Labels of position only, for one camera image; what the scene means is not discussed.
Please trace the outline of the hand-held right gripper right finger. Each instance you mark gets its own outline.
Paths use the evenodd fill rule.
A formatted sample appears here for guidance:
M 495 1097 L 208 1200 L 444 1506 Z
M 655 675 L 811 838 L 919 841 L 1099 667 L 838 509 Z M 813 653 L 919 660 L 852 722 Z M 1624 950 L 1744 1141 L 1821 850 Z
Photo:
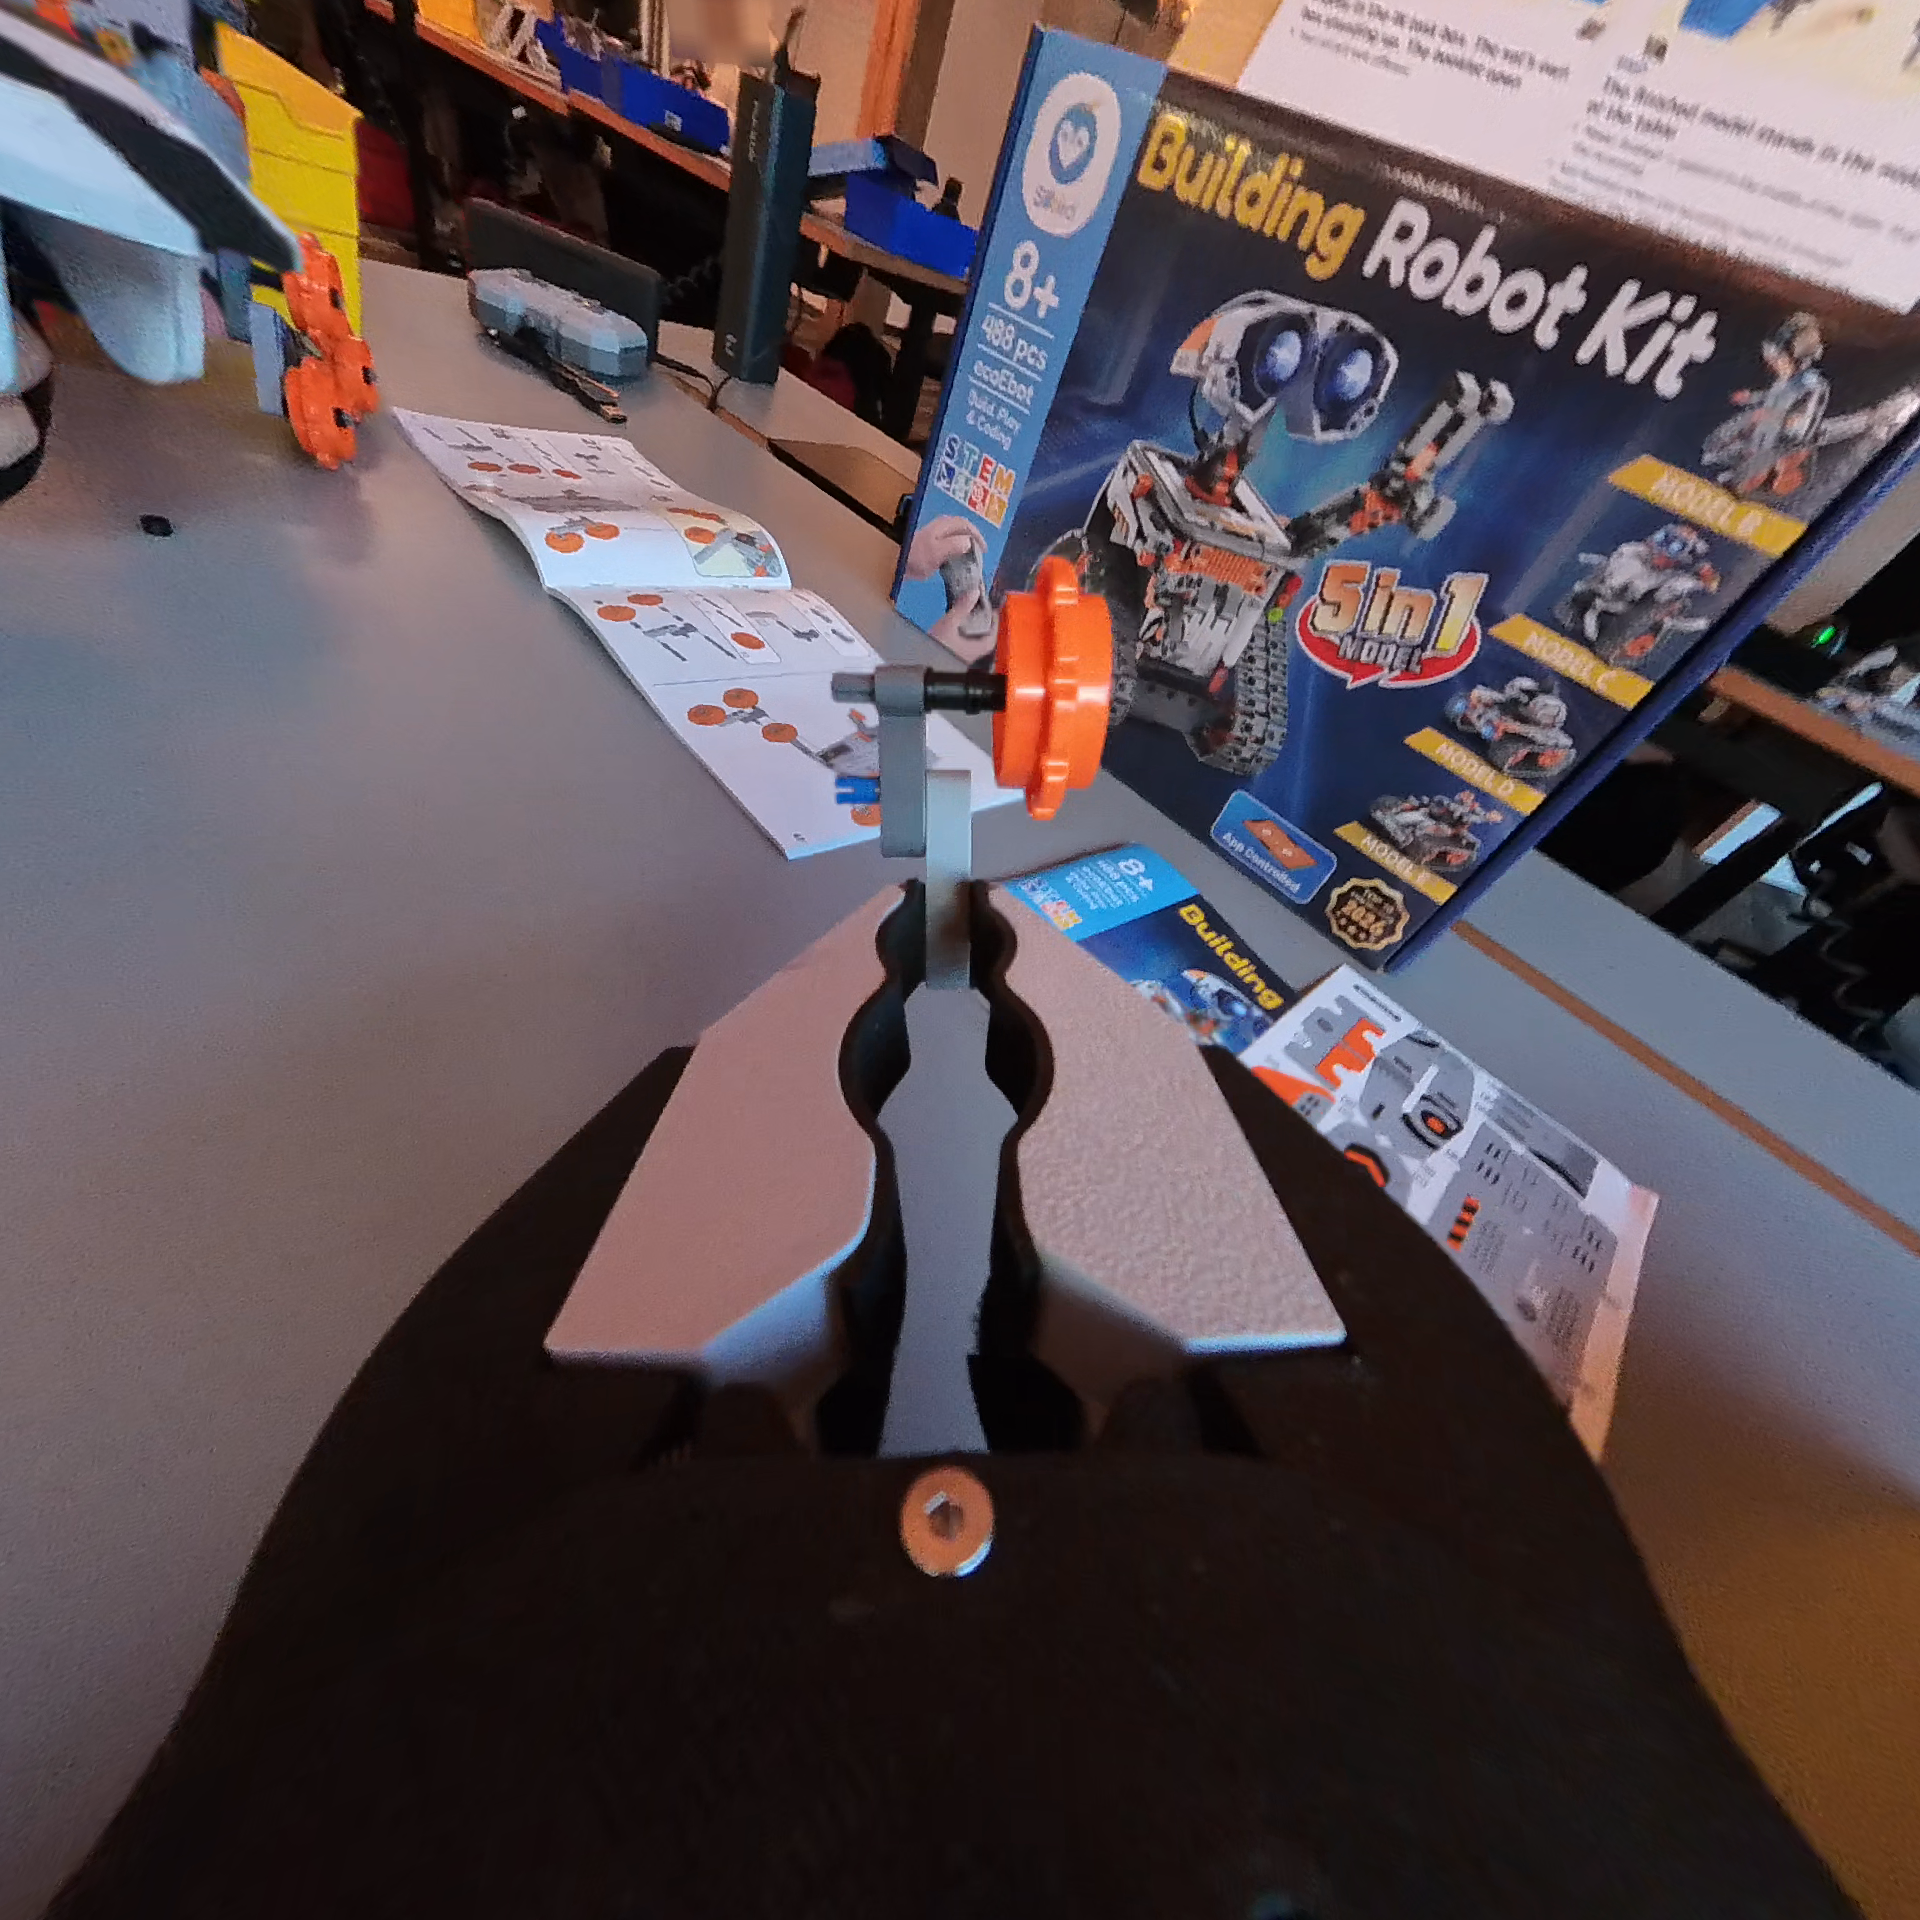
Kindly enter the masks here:
M 1335 1349 L 1341 1320 L 1214 1068 L 999 885 L 972 889 L 999 1148 L 972 1390 L 995 1451 L 1072 1450 L 1205 1360 Z

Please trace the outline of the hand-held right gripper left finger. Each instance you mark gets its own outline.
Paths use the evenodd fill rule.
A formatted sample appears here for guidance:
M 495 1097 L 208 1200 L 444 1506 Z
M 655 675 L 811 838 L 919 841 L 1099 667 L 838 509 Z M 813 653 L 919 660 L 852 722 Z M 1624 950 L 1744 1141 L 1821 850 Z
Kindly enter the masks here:
M 702 1033 L 547 1333 L 552 1360 L 763 1387 L 821 1451 L 878 1451 L 904 1313 L 878 1116 L 922 981 L 909 880 Z

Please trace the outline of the grey toy robot orange wheels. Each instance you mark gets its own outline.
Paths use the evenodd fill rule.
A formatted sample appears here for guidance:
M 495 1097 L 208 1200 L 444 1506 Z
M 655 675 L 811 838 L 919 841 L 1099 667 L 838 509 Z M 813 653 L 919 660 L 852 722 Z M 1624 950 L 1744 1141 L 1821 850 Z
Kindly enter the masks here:
M 118 67 L 214 146 L 251 186 L 243 100 L 220 68 L 214 26 L 245 33 L 239 4 L 4 4 Z M 4 497 L 34 481 L 52 422 L 55 356 L 45 318 L 61 312 L 90 328 L 26 234 L 22 208 L 4 204 L 2 268 L 2 466 Z M 335 258 L 318 236 L 293 236 L 302 265 L 271 272 L 231 253 L 200 258 L 208 340 L 222 332 L 254 355 L 255 402 L 287 422 L 319 466 L 355 457 L 355 427 L 378 408 L 368 342 L 352 329 Z

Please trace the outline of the grey beam with orange wheel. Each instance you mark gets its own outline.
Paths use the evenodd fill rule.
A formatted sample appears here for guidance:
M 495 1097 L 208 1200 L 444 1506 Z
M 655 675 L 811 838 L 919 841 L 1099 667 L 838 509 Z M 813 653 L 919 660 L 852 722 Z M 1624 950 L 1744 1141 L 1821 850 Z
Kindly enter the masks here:
M 886 858 L 924 865 L 924 981 L 972 981 L 974 800 L 966 771 L 927 754 L 936 713 L 991 717 L 991 780 L 1022 796 L 1035 820 L 1093 784 L 1112 708 L 1112 621 L 1068 560 L 1045 560 L 1032 589 L 999 609 L 991 660 L 970 669 L 883 665 L 832 676 L 838 705 L 871 708 L 876 762 L 835 773 L 846 806 L 878 806 Z

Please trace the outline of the stack of yellow bins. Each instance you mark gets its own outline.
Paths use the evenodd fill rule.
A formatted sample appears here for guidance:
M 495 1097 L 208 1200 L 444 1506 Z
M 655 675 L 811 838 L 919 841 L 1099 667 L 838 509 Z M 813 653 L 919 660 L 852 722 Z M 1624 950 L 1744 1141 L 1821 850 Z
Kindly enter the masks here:
M 364 318 L 359 152 L 360 115 L 302 68 L 227 24 L 214 26 L 220 68 L 246 116 L 255 197 L 335 258 L 355 332 Z

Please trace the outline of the small blue booklet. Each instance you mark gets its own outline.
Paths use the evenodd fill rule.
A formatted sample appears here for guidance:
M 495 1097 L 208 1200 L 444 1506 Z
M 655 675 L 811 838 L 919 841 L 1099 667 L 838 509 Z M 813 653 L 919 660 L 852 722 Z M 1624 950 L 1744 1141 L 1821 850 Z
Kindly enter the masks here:
M 1298 1000 L 1195 885 L 1148 846 L 1080 854 L 1003 886 L 1200 1045 L 1243 1053 Z

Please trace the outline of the white sticker sheet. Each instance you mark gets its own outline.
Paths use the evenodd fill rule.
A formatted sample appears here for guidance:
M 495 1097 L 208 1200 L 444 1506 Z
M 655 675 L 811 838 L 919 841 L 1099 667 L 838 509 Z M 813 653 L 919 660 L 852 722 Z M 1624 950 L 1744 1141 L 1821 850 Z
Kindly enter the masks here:
M 1658 1193 L 1351 968 L 1239 1060 L 1447 1251 L 1600 1459 Z

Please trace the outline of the grey battery box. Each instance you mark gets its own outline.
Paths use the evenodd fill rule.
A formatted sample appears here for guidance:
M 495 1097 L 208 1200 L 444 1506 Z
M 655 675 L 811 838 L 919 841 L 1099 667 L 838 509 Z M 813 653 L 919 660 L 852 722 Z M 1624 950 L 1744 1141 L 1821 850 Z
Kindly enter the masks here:
M 468 272 L 467 296 L 474 320 L 495 345 L 536 363 L 612 387 L 652 366 L 642 324 L 528 272 Z

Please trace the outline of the black case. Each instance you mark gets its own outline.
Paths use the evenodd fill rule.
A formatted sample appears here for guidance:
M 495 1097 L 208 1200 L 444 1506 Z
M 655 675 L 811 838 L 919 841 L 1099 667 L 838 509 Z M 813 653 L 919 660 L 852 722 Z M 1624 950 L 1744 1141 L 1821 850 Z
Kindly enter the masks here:
M 474 272 L 526 272 L 659 332 L 662 280 L 655 269 L 564 229 L 487 198 L 463 204 L 463 251 Z

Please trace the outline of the open instruction booklet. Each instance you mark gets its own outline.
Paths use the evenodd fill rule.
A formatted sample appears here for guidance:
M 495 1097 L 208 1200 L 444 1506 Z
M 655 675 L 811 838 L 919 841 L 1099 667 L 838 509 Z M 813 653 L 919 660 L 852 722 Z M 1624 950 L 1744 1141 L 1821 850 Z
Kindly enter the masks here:
M 467 506 L 512 529 L 549 594 L 784 852 L 874 841 L 879 804 L 838 778 L 878 776 L 874 699 L 835 675 L 879 653 L 797 588 L 751 517 L 690 493 L 618 437 L 398 409 L 398 427 Z

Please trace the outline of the wooden workbench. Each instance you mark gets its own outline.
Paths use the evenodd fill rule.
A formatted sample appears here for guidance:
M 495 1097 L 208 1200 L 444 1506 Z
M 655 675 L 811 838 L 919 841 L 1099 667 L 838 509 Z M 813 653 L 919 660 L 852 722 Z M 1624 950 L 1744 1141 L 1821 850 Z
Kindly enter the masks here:
M 541 85 L 526 67 L 428 21 L 421 4 L 349 4 L 348 13 L 413 81 L 444 85 L 455 108 L 467 112 L 467 129 L 475 129 L 480 116 L 503 129 L 520 108 L 530 130 L 557 137 L 570 155 L 588 160 L 610 218 L 608 246 L 654 268 L 664 281 L 696 276 L 668 316 L 714 323 L 718 269 L 704 264 L 725 244 L 730 165 L 723 158 L 638 126 L 590 93 Z M 893 371 L 876 422 L 898 443 L 924 441 L 922 395 L 927 381 L 943 377 L 941 362 L 964 307 L 964 276 L 878 246 L 846 229 L 835 208 L 808 206 L 800 216 L 796 283 L 823 298 L 876 296 L 879 313 L 903 305 Z

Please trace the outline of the blue storage bin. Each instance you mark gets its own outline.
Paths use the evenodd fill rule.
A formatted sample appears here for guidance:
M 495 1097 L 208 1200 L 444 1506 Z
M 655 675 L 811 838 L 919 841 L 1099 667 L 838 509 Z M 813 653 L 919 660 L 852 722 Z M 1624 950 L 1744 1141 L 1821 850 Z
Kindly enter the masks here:
M 534 38 L 564 93 L 591 99 L 621 120 L 702 154 L 730 152 L 730 110 L 629 54 L 618 38 L 566 17 L 541 18 Z
M 901 136 L 821 142 L 808 154 L 806 195 L 843 201 L 851 234 L 924 269 L 964 280 L 976 251 L 976 229 L 957 218 L 957 180 L 947 180 L 936 204 L 922 188 L 936 186 L 931 155 Z

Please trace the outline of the tall black device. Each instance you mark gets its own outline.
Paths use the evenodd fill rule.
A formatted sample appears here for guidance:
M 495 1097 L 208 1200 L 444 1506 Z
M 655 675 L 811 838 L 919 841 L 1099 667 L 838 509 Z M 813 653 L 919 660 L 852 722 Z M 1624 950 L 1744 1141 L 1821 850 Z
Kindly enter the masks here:
M 738 85 L 710 360 L 749 387 L 772 388 L 782 371 L 819 85 L 787 53 Z

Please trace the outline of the blue robot kit box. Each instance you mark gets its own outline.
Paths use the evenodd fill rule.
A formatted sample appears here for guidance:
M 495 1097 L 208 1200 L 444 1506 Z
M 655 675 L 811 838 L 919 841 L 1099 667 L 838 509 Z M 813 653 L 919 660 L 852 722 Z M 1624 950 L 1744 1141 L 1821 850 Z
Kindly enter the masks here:
M 1072 573 L 1107 766 L 1391 970 L 1915 456 L 1915 316 L 1035 28 L 895 609 Z

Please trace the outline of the white wall poster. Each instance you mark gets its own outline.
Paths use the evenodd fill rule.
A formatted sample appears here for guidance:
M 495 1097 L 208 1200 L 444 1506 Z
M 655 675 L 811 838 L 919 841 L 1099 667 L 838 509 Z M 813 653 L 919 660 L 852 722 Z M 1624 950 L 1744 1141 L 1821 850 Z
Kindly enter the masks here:
M 1915 3 L 1285 3 L 1239 90 L 1915 308 Z

